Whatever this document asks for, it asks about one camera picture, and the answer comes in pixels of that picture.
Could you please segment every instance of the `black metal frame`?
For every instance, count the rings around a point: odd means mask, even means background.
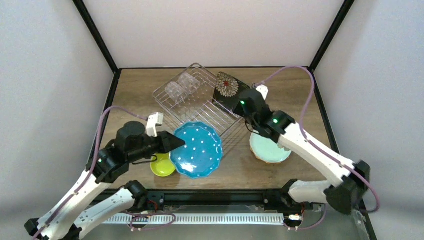
[[[105,42],[102,39],[102,36],[97,29],[93,19],[90,16],[90,13],[85,6],[83,0],[73,0],[76,8],[78,9],[81,17],[84,19],[88,29],[90,30],[94,40],[96,41],[98,47],[100,48],[104,58],[110,66],[110,69],[114,73],[114,78],[111,84],[111,88],[109,94],[107,96],[107,101],[104,106],[104,109],[110,107],[114,101],[115,92],[118,87],[119,79],[121,76],[121,71],[124,69],[164,69],[164,67],[141,67],[141,68],[118,68],[115,64],[114,59],[112,58],[111,53],[109,52]],[[315,78],[314,72],[318,67],[321,59],[323,58],[325,52],[330,46],[333,38],[335,37],[338,29],[343,23],[346,15],[348,14],[350,8],[354,4],[355,0],[344,0],[340,10],[337,13],[330,29],[328,30],[321,46],[319,47],[313,61],[307,69],[312,73]],[[178,69],[180,67],[169,67],[170,69]],[[272,66],[264,66],[264,67],[249,67],[249,68],[272,68]],[[328,135],[328,139],[331,145],[331,148],[335,152],[339,152],[339,148],[336,143],[336,139],[326,112],[326,108],[324,106],[323,99],[321,97],[321,93],[318,85],[315,82],[315,97],[318,103],[318,107],[324,122],[325,130]],[[104,124],[101,129],[101,135],[105,130],[107,123],[107,118],[104,121]],[[109,189],[104,191],[94,203],[101,202],[102,200],[108,198],[110,195],[113,195],[117,190]],[[290,213],[290,212],[298,212],[299,206],[294,206],[291,208],[285,207],[281,204],[281,198],[279,197],[281,194],[281,189],[233,189],[233,190],[163,190],[163,189],[149,189],[149,197],[151,199],[157,199],[157,203],[166,202],[167,206],[181,206],[181,205],[262,205],[265,209],[269,210],[277,210],[279,212]],[[364,201],[362,200],[359,203],[359,207],[361,210],[366,210]],[[365,216],[365,226],[368,231],[369,237],[371,240],[376,240],[377,237],[375,235],[373,226],[371,224],[370,217],[367,213]]]

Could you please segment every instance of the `yellow bowl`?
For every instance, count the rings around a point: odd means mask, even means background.
[[[157,160],[150,163],[151,171],[159,177],[167,177],[175,172],[175,166],[170,160],[170,154],[156,154]]]

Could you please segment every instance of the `blue polka dot plate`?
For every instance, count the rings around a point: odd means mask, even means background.
[[[223,157],[220,136],[203,122],[186,122],[174,135],[185,145],[170,152],[176,170],[191,179],[205,178],[215,171]]]

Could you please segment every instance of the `clear plastic cup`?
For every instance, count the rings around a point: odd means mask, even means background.
[[[184,100],[188,96],[188,92],[174,81],[166,85],[165,92],[175,103]]]
[[[194,94],[200,87],[200,81],[187,72],[181,74],[176,82],[190,95]]]

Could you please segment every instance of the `white connector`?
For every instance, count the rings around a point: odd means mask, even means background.
[[[146,132],[149,137],[157,137],[158,132],[156,131],[157,126],[162,126],[164,123],[164,114],[161,112],[155,112],[148,116]]]
[[[260,92],[262,94],[263,100],[267,99],[268,96],[268,87],[265,85],[260,85],[256,88],[256,91]]]
[[[292,221],[302,221],[302,216],[301,215],[290,215],[290,216],[288,216],[288,219],[292,220]]]

